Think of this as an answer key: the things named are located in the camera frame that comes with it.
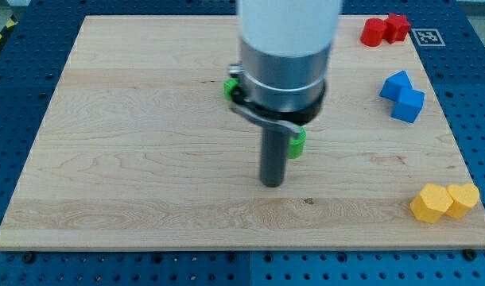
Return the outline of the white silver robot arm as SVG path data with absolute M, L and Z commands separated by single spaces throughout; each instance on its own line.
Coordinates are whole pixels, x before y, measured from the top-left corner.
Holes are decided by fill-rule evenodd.
M 298 137 L 327 88 L 341 0 L 239 0 L 239 62 L 231 109 L 263 129 Z

